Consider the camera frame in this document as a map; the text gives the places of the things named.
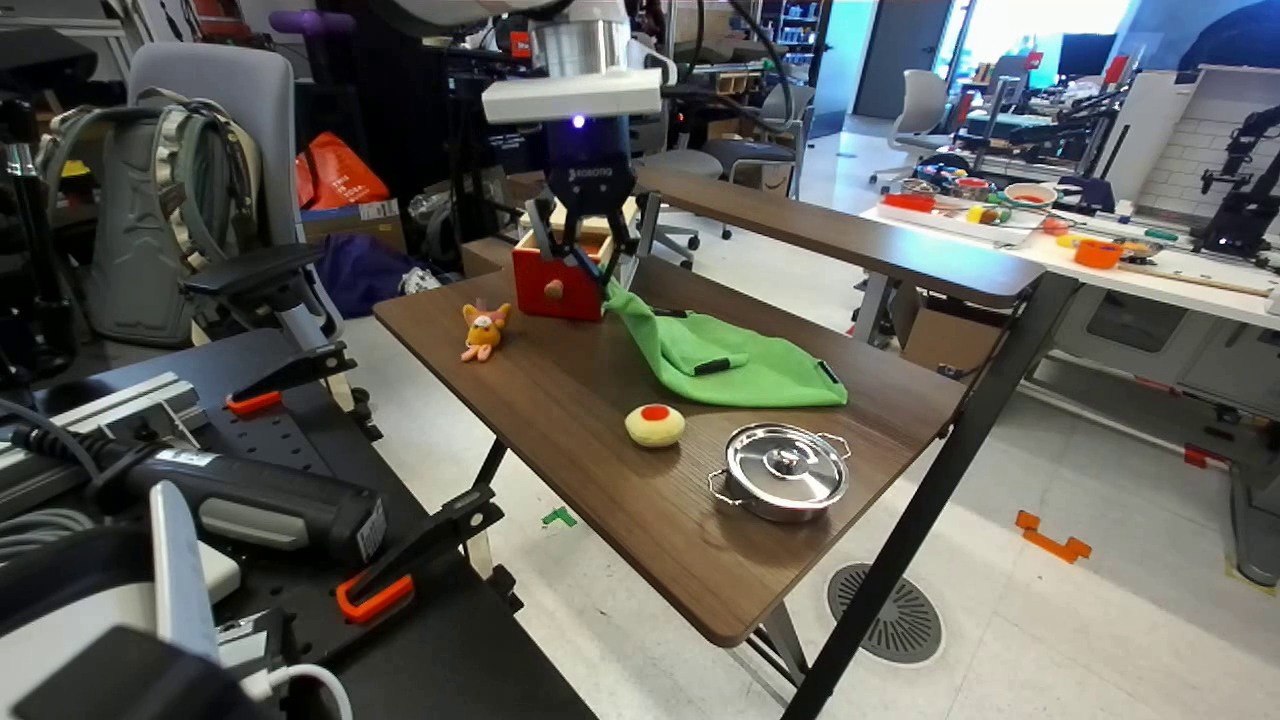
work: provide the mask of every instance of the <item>green cloth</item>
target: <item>green cloth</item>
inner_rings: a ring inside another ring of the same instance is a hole
[[[657,315],[637,292],[611,289],[646,362],[675,394],[729,407],[841,407],[847,387],[805,347],[705,312]]]

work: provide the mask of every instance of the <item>yellow ball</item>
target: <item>yellow ball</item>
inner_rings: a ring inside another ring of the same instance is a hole
[[[684,434],[684,417],[673,403],[639,403],[630,411],[623,426],[639,446],[673,446]]]

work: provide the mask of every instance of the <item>brown table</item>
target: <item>brown table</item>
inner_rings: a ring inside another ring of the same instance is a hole
[[[724,411],[675,398],[646,368],[619,319],[512,319],[512,340],[487,362],[462,362],[462,304],[512,296],[508,272],[381,304],[378,315],[414,347],[561,500],[579,511],[637,572],[669,596],[711,645],[742,645],[789,586],[860,518],[874,500],[954,421],[962,383],[905,362],[801,315],[646,258],[633,283],[652,309],[698,309],[789,335],[823,355],[847,383],[841,411]],[[681,450],[646,450],[623,417],[669,398],[687,417]],[[853,446],[853,486],[809,527],[775,527],[715,507],[707,476],[743,422],[805,422],[841,430]]]
[[[502,450],[517,446],[526,464],[711,645],[755,638],[751,633],[765,625],[772,652],[801,647],[797,634],[783,634],[772,625],[789,586],[937,434],[948,434],[815,663],[775,663],[801,682],[789,715],[815,715],[1015,391],[1015,378],[1039,355],[1078,283],[1039,277],[1034,262],[984,248],[940,256],[937,244],[918,230],[865,225],[858,217],[734,182],[639,171],[639,190],[898,278],[1015,309],[999,350],[969,387],[962,387],[894,350],[823,332],[673,262],[639,258],[633,289],[650,304],[701,309],[755,332],[789,335],[823,355],[853,391],[853,403],[841,411],[729,411],[684,403],[650,376],[639,350],[611,315],[600,324],[563,324],[517,312],[512,340],[487,362],[462,362],[462,304],[508,299],[508,272],[378,309],[401,345],[496,430],[496,450],[487,450],[477,484],[487,486]],[[681,450],[633,446],[623,411],[646,398],[673,398],[687,417]],[[724,469],[724,438],[760,421],[841,430],[853,443],[853,493],[821,522],[775,527],[715,507],[707,497],[711,470]]]

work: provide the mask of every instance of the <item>computer screen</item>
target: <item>computer screen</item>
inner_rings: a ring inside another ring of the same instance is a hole
[[[1116,36],[1066,36],[1058,74],[1100,74],[1110,66]]]

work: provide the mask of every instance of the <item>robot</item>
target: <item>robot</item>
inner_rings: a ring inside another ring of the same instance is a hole
[[[633,19],[623,0],[381,0],[383,19],[421,36],[424,46],[494,52],[494,19],[528,19],[546,74],[496,80],[480,93],[487,122],[546,122],[546,176],[563,203],[556,256],[574,256],[610,283],[576,244],[583,217],[604,217],[630,237],[623,198],[637,187],[630,114],[661,110],[661,66],[633,66]]]

